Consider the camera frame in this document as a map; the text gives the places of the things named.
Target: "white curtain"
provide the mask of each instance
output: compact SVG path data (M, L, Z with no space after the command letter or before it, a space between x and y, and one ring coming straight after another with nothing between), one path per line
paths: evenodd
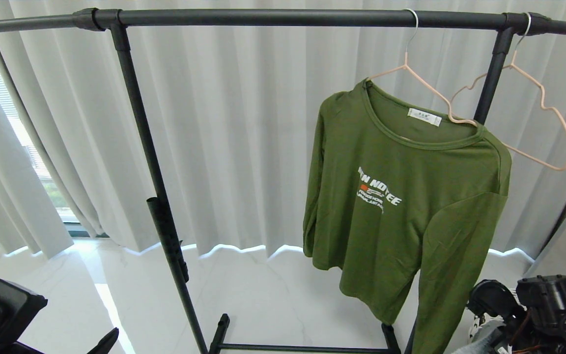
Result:
M350 8L532 11L566 20L566 1L0 1L0 19L84 7ZM412 29L146 27L128 34L144 105L180 237L206 253L301 244L317 109L339 90L400 65ZM445 95L485 72L496 33L420 29L413 68ZM81 29L1 33L0 50L49 158L93 233L141 250L157 242L145 199L153 195L110 34ZM517 64L548 88L566 115L566 36L528 37ZM377 81L415 105L446 110L415 79ZM471 117L481 84L456 112ZM556 118L514 72L499 84L487 127L502 141L564 164ZM510 199L493 246L536 256L566 203L566 172L515 157Z
M73 244L0 106L0 247L49 258Z

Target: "white clothing tag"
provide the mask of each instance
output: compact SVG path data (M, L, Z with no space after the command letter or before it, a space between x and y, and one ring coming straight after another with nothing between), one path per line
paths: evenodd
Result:
M407 112L407 115L416 119L420 119L422 121L426 121L427 123L435 125L436 127L440 127L440 122L442 121L442 118L437 115L416 110L415 108L410 108Z

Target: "black metal rack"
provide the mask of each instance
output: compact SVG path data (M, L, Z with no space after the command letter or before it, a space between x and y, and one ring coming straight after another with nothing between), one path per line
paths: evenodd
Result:
M510 50L515 34L521 34L528 26L525 14L503 13L459 13L448 11L417 11L419 27L442 29L477 29L497 31L492 59L474 119L485 123L494 96L501 69ZM556 21L541 14L530 13L532 24L528 35L553 33L566 34L566 22ZM135 67L130 54L127 27L133 26L330 26L330 27L413 27L415 18L409 11L402 10L312 10L312 9L168 9L135 10L83 9L73 14L40 16L0 20L0 32L40 29L64 29L78 27L92 31L110 30L128 96L137 121L143 150L150 168L156 196L147 200L148 206L163 251L176 283L180 300L194 334L200 354L219 354L221 350L260 350L279 352L314 353L385 353L400 354L391 325L382 325L387 349L382 348L335 348L299 347L283 345L251 345L225 343L224 338L230 320L223 314L218 329L207 348L198 324L196 312L187 289L187 265L180 249L180 240L171 215L159 160L150 133ZM412 350L413 335L410 336L405 353Z

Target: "white marble floor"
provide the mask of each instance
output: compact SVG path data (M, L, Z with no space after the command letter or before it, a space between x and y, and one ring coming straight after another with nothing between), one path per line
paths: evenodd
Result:
M231 326L230 343L384 348L380 323L338 288L339 269L314 269L298 251L267 259L263 249L220 248L199 258L184 247L189 289L207 343L220 315ZM481 278L506 285L530 266L521 253L491 252ZM51 260L23 251L3 255L0 278L45 296L49 304L21 341L45 354L85 354L113 327L119 343L112 354L196 354L196 345L160 247L134 254L108 239L78 239ZM405 347L416 314L412 286L395 324ZM464 345L472 315L465 312L447 352ZM242 351L227 351L241 354Z

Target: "hanger hook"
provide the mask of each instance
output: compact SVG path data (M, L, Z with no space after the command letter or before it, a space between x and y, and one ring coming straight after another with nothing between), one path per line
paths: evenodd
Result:
M516 52L517 48L519 48L519 44L521 44L521 41L525 38L526 35L528 35L528 32L530 31L530 26L532 26L532 15L530 15L530 13L525 13L528 16L528 26L525 29L525 32L523 32L523 36L521 36L521 39L519 39L519 42L517 42L517 45L514 47L514 51Z
M404 9L404 10L411 12L414 15L414 18L416 20L416 28L414 29L414 33L409 38L409 40L407 41L407 44L405 46L405 52L407 53L407 47L409 47L409 43L412 42L412 40L414 39L414 36L416 36L416 32L418 32L418 15L416 14L416 11L414 11L413 9Z

